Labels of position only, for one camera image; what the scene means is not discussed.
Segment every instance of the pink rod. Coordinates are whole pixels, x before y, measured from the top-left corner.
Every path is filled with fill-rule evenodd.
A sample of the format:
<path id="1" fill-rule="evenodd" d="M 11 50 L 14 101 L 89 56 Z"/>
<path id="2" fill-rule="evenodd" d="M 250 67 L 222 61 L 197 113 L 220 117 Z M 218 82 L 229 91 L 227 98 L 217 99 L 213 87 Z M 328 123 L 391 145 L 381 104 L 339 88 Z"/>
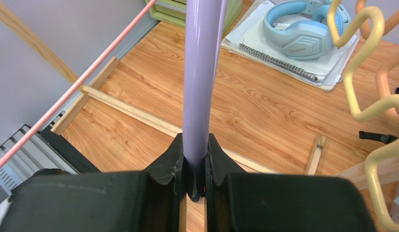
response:
<path id="1" fill-rule="evenodd" d="M 77 81 L 65 92 L 62 97 L 38 120 L 37 123 L 0 159 L 0 168 L 55 114 L 55 112 L 68 100 L 68 98 L 85 82 L 95 69 L 107 58 L 115 47 L 125 38 L 132 28 L 148 12 L 157 0 L 150 0 L 135 19 L 122 31 L 121 34 L 107 47 L 107 49 L 91 64 L 91 66 L 78 78 Z"/>

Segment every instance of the white wall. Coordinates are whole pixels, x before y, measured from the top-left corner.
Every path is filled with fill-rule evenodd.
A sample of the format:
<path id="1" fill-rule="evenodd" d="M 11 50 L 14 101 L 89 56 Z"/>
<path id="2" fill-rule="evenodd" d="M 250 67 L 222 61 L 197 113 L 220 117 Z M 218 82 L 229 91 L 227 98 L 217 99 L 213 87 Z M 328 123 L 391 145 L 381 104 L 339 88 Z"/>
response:
<path id="1" fill-rule="evenodd" d="M 286 0 L 271 0 L 272 3 L 278 4 Z M 355 4 L 356 0 L 342 0 L 341 4 L 347 9 L 351 18 L 355 17 Z M 395 11 L 399 9 L 399 0 L 368 0 L 366 6 L 377 6 L 384 14 L 387 20 Z M 399 44 L 399 25 L 390 31 L 384 40 Z"/>
<path id="2" fill-rule="evenodd" d="M 144 0 L 2 0 L 77 75 L 145 6 Z M 157 21 L 146 15 L 112 55 L 124 55 Z M 0 145 L 33 125 L 70 83 L 0 21 Z"/>

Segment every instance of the drawer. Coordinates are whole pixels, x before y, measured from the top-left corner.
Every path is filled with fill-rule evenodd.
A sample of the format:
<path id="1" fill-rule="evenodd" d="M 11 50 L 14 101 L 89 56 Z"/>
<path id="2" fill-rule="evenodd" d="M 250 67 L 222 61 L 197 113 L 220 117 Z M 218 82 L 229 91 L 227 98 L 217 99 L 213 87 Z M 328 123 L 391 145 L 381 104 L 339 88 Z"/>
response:
<path id="1" fill-rule="evenodd" d="M 187 0 L 157 0 L 150 9 L 152 18 L 171 23 L 181 28 L 185 28 Z M 224 20 L 224 34 L 235 22 L 242 11 L 242 0 L 228 0 L 227 12 Z"/>
<path id="2" fill-rule="evenodd" d="M 155 10 L 185 20 L 186 5 L 172 0 L 158 0 Z"/>

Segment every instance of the purple pole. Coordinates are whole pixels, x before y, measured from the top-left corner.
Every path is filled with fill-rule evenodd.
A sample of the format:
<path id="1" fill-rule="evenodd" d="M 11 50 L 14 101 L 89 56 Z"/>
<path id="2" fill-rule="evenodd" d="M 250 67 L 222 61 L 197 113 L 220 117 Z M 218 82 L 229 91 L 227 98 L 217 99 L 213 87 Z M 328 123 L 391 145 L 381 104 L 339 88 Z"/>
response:
<path id="1" fill-rule="evenodd" d="M 226 5 L 226 0 L 188 0 L 186 4 L 183 152 L 194 169 L 207 154 Z"/>

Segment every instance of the yellow curved rod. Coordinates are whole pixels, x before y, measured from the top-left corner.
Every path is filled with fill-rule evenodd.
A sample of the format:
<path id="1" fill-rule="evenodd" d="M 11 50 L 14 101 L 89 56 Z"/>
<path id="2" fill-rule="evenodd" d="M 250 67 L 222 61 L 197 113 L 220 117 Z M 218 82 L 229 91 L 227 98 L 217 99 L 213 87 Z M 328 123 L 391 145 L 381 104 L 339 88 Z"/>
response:
<path id="1" fill-rule="evenodd" d="M 372 23 L 372 29 L 368 39 L 365 41 L 364 45 L 357 52 L 357 54 L 350 60 L 343 72 L 345 94 L 348 100 L 351 115 L 357 121 L 367 121 L 379 114 L 382 114 L 388 109 L 393 107 L 399 108 L 399 95 L 390 95 L 380 99 L 364 111 L 361 111 L 352 83 L 355 70 L 371 55 L 373 51 L 376 50 L 378 43 L 383 37 L 385 26 L 384 16 L 379 8 L 375 6 L 367 7 L 357 14 L 357 16 L 348 26 L 347 30 L 340 37 L 335 25 L 335 12 L 337 11 L 337 7 L 340 2 L 341 0 L 332 1 L 327 16 L 328 28 L 336 47 L 344 46 L 366 20 L 371 19 Z M 367 181 L 372 203 L 375 208 L 375 213 L 383 227 L 388 232 L 399 232 L 399 225 L 395 224 L 389 215 L 383 192 L 381 190 L 380 181 L 378 179 L 377 165 L 379 162 L 385 159 L 398 156 L 399 138 L 393 143 L 372 151 L 365 161 L 365 173 L 367 175 Z"/>

